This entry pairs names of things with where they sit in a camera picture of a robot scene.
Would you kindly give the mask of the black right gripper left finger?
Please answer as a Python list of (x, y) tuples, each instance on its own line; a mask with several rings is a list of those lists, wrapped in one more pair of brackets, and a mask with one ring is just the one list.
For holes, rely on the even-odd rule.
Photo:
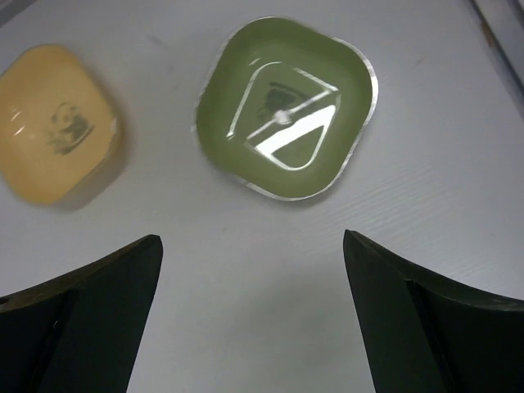
[(163, 259), (147, 235), (1, 299), (3, 392), (125, 392)]

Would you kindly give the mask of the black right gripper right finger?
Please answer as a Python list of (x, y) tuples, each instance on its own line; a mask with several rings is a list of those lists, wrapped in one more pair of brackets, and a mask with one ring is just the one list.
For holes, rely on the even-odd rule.
[(377, 392), (521, 392), (523, 302), (347, 230), (343, 253)]

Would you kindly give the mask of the yellow panda plate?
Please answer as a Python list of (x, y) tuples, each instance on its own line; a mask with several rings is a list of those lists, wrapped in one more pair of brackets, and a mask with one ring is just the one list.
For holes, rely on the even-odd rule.
[(1, 175), (26, 202), (53, 205), (81, 187), (122, 133), (110, 96), (62, 45), (31, 47), (1, 75)]

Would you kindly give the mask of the green panda plate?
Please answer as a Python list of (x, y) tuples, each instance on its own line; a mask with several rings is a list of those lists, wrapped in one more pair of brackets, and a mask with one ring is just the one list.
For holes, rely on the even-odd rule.
[(204, 157), (280, 201), (326, 192), (378, 100), (371, 61), (353, 44), (286, 17), (236, 29), (199, 92), (192, 133)]

